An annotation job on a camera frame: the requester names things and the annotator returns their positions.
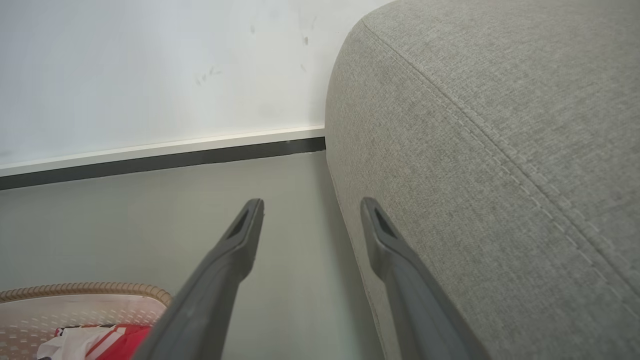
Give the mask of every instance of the black baseboard strip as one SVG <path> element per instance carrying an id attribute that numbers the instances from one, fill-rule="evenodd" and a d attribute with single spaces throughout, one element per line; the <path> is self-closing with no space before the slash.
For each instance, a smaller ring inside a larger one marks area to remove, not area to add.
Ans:
<path id="1" fill-rule="evenodd" d="M 28 174 L 0 177 L 0 190 L 23 188 L 26 186 L 60 183 L 104 177 L 111 175 L 129 174 L 165 168 L 188 167 L 193 165 L 227 163 L 229 161 L 270 158 L 297 154 L 299 152 L 314 152 L 325 150 L 324 138 L 309 138 L 286 142 L 259 143 L 223 149 L 183 152 L 180 154 L 152 156 L 149 158 L 113 161 L 80 167 L 59 168 Z"/>

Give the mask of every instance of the gray sofa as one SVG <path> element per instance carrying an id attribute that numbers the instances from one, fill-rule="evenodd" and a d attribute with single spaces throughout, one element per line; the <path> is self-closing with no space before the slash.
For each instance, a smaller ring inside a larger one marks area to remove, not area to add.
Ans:
<path id="1" fill-rule="evenodd" d="M 640 1 L 396 1 L 340 50 L 327 157 L 387 359 L 380 202 L 494 358 L 640 358 Z"/>

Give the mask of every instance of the gray floor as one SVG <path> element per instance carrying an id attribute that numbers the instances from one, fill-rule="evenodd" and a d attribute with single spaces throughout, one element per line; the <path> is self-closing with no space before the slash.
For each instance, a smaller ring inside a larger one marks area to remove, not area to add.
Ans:
<path id="1" fill-rule="evenodd" d="M 0 290 L 144 282 L 176 293 L 265 200 L 224 359 L 382 359 L 324 152 L 0 192 Z"/>

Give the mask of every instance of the laundry basket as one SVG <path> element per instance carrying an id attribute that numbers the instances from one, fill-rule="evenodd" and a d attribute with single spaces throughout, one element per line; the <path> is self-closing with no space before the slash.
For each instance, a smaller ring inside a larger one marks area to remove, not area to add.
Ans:
<path id="1" fill-rule="evenodd" d="M 0 360 L 36 357 L 56 328 L 127 323 L 153 325 L 171 302 L 156 286 L 77 282 L 0 292 Z"/>

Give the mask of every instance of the baseboard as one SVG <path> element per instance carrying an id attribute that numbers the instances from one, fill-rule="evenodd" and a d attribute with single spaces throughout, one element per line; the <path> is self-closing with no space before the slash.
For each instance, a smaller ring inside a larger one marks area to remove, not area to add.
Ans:
<path id="1" fill-rule="evenodd" d="M 324 126 L 215 136 L 0 165 L 0 190 L 324 150 Z"/>

